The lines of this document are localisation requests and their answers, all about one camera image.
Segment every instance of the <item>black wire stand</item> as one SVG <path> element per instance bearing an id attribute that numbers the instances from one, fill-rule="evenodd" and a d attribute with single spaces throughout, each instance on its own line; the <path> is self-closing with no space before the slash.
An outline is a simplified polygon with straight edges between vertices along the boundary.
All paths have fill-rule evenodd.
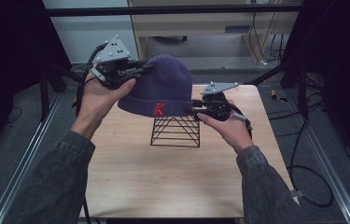
<path id="1" fill-rule="evenodd" d="M 193 116 L 154 118 L 151 146 L 199 147 L 200 122 Z"/>

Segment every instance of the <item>red logo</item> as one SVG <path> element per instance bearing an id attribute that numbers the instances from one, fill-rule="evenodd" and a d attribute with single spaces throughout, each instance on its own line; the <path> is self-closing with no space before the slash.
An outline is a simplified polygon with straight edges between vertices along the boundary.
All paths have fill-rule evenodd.
<path id="1" fill-rule="evenodd" d="M 155 105 L 154 115 L 163 115 L 163 112 L 161 111 L 162 108 L 166 106 L 164 103 L 157 103 Z"/>

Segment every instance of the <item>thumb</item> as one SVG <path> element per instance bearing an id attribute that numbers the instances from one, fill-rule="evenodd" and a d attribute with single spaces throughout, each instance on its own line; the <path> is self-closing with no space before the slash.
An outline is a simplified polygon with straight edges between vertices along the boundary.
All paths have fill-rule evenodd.
<path id="1" fill-rule="evenodd" d="M 214 128 L 214 129 L 216 128 L 216 126 L 217 126 L 217 120 L 216 119 L 213 119 L 212 117 L 210 117 L 208 115 L 205 115 L 205 114 L 201 114 L 201 113 L 198 113 L 197 116 L 207 126 L 210 126 L 210 127 Z"/>
<path id="2" fill-rule="evenodd" d="M 122 84 L 118 89 L 117 92 L 119 93 L 119 98 L 127 95 L 134 87 L 134 84 L 136 84 L 136 79 L 132 78 L 128 81 L 126 81 L 124 84 Z"/>

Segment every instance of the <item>metal bracket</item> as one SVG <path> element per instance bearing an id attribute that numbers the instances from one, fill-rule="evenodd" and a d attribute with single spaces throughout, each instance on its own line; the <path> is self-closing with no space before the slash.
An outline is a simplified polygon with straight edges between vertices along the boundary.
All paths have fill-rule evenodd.
<path id="1" fill-rule="evenodd" d="M 131 53 L 127 50 L 124 43 L 115 35 L 105 48 L 96 56 L 96 63 L 114 62 L 121 59 L 131 57 Z"/>
<path id="2" fill-rule="evenodd" d="M 210 85 L 208 85 L 203 91 L 201 91 L 201 95 L 208 95 L 208 94 L 216 94 L 222 91 L 226 91 L 235 87 L 238 87 L 239 83 L 223 83 L 223 82 L 210 82 Z"/>

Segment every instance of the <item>knit hat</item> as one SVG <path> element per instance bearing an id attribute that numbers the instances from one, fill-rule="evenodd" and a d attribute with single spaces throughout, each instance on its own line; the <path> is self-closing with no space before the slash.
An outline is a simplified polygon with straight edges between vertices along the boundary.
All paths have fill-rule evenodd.
<path id="1" fill-rule="evenodd" d="M 119 100 L 119 108 L 142 116 L 185 117 L 192 107 L 192 78 L 188 68 L 170 55 L 158 55 L 148 63 L 153 69 L 137 79 L 132 91 Z"/>

